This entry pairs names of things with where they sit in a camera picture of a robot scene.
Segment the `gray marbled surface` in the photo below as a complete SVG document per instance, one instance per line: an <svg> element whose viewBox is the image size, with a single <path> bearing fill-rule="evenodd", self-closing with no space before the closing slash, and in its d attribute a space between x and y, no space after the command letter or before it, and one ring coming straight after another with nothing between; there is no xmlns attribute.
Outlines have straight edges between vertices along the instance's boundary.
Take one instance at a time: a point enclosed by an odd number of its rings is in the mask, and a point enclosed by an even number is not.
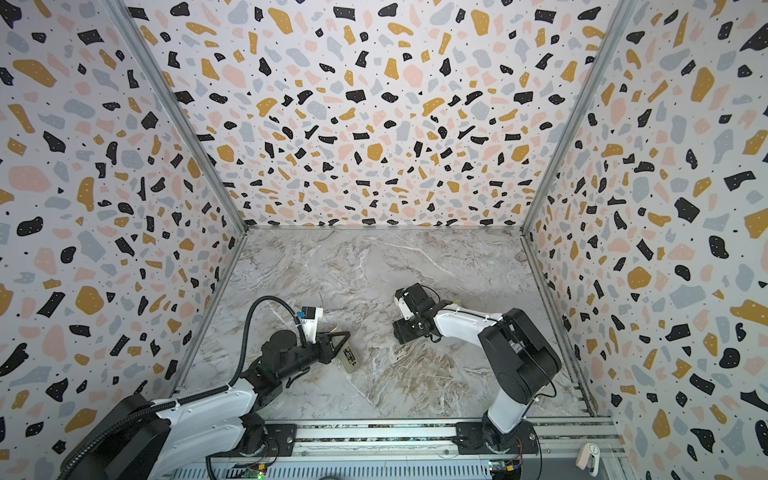
<svg viewBox="0 0 768 480"><path fill-rule="evenodd" d="M400 346L392 334L392 322L401 318L395 290L415 282L473 310L521 308L558 349L512 230L252 230L182 390L231 378L250 304L275 295L296 310L324 308L318 330L349 330L359 368L348 374L338 360L315 364L260 411L265 418L478 417L499 388L481 348L455 339ZM246 366L284 328L294 328L287 312L262 303L253 316ZM564 368L555 385L557 398L542 398L530 416L587 415Z"/></svg>

